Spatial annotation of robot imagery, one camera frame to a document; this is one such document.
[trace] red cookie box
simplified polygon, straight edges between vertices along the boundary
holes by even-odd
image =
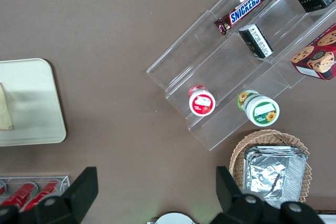
[[[294,55],[290,61],[301,74],[322,80],[336,76],[336,23]]]

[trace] foil container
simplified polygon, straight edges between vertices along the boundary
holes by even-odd
[[[245,152],[243,189],[261,193],[271,206],[298,201],[307,156],[292,146],[255,146]]]

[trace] red can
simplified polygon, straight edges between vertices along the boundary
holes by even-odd
[[[3,194],[7,190],[6,183],[0,180],[0,195]]]
[[[26,182],[18,191],[2,202],[0,206],[11,205],[16,206],[18,210],[20,210],[25,203],[27,203],[32,197],[35,197],[37,193],[37,185],[33,182]]]
[[[23,211],[27,211],[33,207],[35,207],[41,200],[45,198],[48,194],[55,193],[60,191],[61,181],[58,179],[52,179],[43,189],[42,191],[36,195],[34,199],[32,199],[24,208]]]

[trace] white tray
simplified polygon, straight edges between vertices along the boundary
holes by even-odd
[[[14,129],[0,131],[0,146],[59,143],[66,137],[53,72],[43,59],[0,61]]]

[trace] clear acrylic display stand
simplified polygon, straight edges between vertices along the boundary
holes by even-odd
[[[238,95],[253,89],[275,98],[292,88],[304,76],[290,58],[336,22],[336,2],[306,13],[298,0],[266,0],[223,36],[214,22],[239,3],[220,0],[147,70],[208,150],[248,121],[237,106]],[[238,34],[241,27],[253,23],[274,50],[264,60],[255,58]],[[215,111],[205,117],[189,109],[187,94],[197,84],[207,87],[216,99]]]

